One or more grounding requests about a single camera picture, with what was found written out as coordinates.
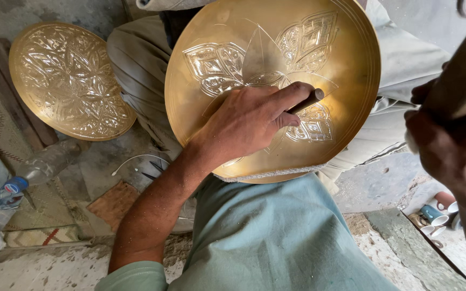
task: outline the ceramic mug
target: ceramic mug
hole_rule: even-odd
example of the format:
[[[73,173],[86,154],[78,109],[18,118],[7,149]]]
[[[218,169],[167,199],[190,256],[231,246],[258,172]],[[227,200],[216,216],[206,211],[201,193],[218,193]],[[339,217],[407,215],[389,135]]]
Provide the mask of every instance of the ceramic mug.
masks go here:
[[[431,232],[431,236],[435,237],[435,236],[441,234],[442,232],[445,231],[445,228],[447,228],[447,227],[446,226],[437,226],[437,227],[435,227],[433,232]]]
[[[441,191],[434,195],[434,198],[438,200],[438,203],[436,204],[438,210],[447,210],[450,213],[458,211],[458,203],[456,202],[456,198],[454,198],[453,195]]]
[[[428,235],[434,230],[434,226],[430,225],[417,213],[408,215],[409,219],[419,228],[424,234]]]
[[[431,222],[432,226],[440,226],[449,220],[449,216],[443,215],[439,210],[430,205],[424,205],[420,210],[427,220]]]

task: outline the light blue shirt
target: light blue shirt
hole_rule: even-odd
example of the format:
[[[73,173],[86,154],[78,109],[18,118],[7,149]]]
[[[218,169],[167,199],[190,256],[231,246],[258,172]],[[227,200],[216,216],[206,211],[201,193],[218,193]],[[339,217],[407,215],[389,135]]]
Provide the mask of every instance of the light blue shirt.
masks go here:
[[[398,290],[357,247],[314,174],[272,184],[209,177],[197,192],[194,244],[170,285],[158,262],[119,268],[111,290]]]

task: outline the sleeve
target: sleeve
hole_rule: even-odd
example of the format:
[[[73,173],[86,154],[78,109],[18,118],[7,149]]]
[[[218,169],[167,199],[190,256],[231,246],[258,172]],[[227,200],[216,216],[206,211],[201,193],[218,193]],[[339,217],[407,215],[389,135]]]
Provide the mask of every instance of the sleeve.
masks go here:
[[[95,291],[165,291],[167,288],[163,265],[157,261],[137,261],[125,265],[101,279],[96,284]]]

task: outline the wooden tool handle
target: wooden tool handle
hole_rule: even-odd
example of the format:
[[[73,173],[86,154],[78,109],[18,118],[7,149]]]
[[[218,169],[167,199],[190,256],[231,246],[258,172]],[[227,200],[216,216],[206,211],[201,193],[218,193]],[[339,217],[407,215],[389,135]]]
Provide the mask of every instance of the wooden tool handle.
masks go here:
[[[290,114],[296,114],[299,111],[309,107],[312,104],[315,104],[325,98],[325,92],[323,90],[317,88],[314,91],[310,93],[310,95],[307,97],[307,99],[303,100],[302,102],[294,105],[293,108],[287,110],[288,113]]]

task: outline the engraved brass plate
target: engraved brass plate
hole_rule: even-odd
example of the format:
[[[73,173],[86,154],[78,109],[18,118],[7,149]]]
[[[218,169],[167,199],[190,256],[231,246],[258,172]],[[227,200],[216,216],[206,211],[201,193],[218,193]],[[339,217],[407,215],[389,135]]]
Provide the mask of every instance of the engraved brass plate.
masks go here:
[[[105,41],[85,29],[60,22],[33,24],[16,37],[9,63],[26,105],[66,135],[109,140],[136,120],[120,96]]]
[[[321,102],[297,113],[299,127],[281,129],[268,148],[214,170],[234,178],[328,162],[366,121],[380,74],[375,30],[353,0],[220,0],[200,10],[179,37],[165,100],[184,146],[207,122],[217,97],[232,88],[303,81],[325,92]]]

